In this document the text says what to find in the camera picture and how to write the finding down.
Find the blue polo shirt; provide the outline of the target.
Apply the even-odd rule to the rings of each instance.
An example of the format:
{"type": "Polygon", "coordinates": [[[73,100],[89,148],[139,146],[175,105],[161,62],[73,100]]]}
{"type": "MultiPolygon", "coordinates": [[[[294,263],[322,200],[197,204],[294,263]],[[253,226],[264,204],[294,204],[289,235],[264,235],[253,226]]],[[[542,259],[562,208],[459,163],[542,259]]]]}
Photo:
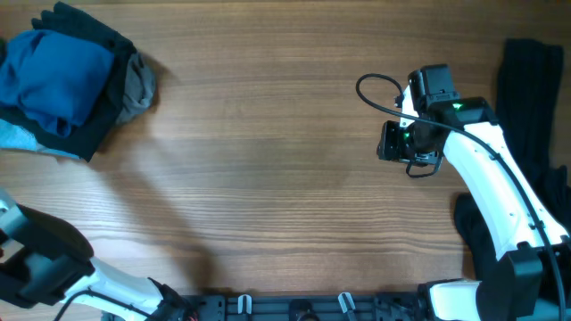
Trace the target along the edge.
{"type": "Polygon", "coordinates": [[[113,63],[114,54],[96,43],[51,30],[23,32],[7,43],[1,62],[1,107],[67,137],[87,121],[113,63]]]}

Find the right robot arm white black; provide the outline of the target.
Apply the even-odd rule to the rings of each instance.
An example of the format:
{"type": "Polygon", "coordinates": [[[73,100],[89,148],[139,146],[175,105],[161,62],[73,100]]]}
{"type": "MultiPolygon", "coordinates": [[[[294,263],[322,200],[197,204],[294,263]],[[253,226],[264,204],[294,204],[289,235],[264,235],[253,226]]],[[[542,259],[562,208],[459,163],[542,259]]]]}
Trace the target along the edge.
{"type": "Polygon", "coordinates": [[[412,168],[447,160],[468,187],[492,239],[495,261],[480,281],[423,287],[432,320],[568,320],[570,235],[539,200],[511,156],[483,97],[462,98],[447,65],[411,72],[384,124],[379,159],[412,168]]]}

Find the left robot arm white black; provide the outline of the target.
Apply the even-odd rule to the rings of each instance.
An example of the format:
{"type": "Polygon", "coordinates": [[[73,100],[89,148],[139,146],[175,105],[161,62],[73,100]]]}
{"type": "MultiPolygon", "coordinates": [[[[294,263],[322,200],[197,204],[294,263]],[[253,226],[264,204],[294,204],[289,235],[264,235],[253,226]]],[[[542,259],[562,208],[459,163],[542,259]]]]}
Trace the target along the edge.
{"type": "Polygon", "coordinates": [[[72,304],[103,312],[103,320],[196,320],[193,304],[166,284],[127,274],[98,259],[67,221],[17,203],[1,192],[1,300],[23,309],[72,304]]]}

